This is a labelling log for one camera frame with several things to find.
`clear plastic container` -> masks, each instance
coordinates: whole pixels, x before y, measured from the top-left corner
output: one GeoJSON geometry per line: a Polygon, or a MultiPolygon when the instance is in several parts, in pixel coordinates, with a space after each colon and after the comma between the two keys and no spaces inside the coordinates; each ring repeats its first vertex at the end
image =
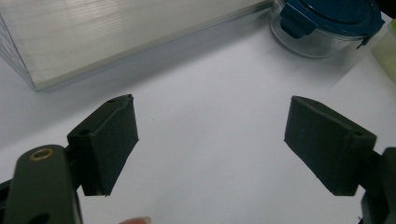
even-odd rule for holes
{"type": "Polygon", "coordinates": [[[316,29],[312,34],[293,38],[280,26],[283,0],[275,0],[270,12],[270,27],[278,41],[291,51],[308,58],[326,58],[363,36],[341,36],[316,29]]]}
{"type": "Polygon", "coordinates": [[[388,29],[388,32],[373,48],[373,54],[396,83],[396,20],[389,24],[388,29]]]}

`white surface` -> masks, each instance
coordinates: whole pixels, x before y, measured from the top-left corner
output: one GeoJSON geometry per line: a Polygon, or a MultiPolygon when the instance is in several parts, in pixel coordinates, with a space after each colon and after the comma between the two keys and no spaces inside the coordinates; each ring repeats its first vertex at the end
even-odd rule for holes
{"type": "Polygon", "coordinates": [[[358,223],[362,190],[332,196],[283,142],[290,97],[354,120],[377,134],[382,153],[396,146],[396,86],[371,54],[352,67],[359,57],[348,51],[328,60],[290,53],[266,16],[218,24],[48,91],[31,91],[0,61],[0,181],[23,152],[66,146],[96,107],[132,93],[140,141],[110,197],[80,192],[85,223],[358,223]]]}
{"type": "Polygon", "coordinates": [[[271,2],[2,0],[0,14],[42,90],[271,2]]]}

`white table surface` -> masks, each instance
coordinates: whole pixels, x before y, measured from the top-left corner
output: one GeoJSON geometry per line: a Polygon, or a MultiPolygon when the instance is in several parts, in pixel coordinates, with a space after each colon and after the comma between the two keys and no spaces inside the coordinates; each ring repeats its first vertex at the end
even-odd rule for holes
{"type": "Polygon", "coordinates": [[[42,92],[1,60],[0,181],[23,152],[67,146],[101,103],[131,93],[140,141],[110,197],[79,191],[85,223],[358,223],[363,189],[332,196],[283,138],[301,95],[375,133],[375,151],[396,146],[396,85],[370,53],[382,34],[310,60],[279,46],[259,12],[42,92]]]}

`blue container lid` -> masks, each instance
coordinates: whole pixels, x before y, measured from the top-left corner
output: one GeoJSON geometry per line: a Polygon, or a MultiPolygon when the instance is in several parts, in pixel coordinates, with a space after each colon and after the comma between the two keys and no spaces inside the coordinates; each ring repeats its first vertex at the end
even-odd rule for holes
{"type": "Polygon", "coordinates": [[[294,38],[319,29],[345,39],[362,39],[361,45],[385,23],[374,0],[287,0],[280,16],[282,29],[294,38]]]}

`plastic food container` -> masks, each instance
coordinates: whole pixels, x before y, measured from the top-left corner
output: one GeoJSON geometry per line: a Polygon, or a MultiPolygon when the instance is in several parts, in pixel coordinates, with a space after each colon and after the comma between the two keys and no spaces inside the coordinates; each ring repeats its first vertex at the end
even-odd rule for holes
{"type": "Polygon", "coordinates": [[[371,0],[275,0],[270,27],[287,49],[309,58],[326,58],[352,42],[365,45],[382,27],[371,0]]]}
{"type": "Polygon", "coordinates": [[[388,32],[373,49],[373,54],[396,83],[396,20],[388,26],[388,32]]]}

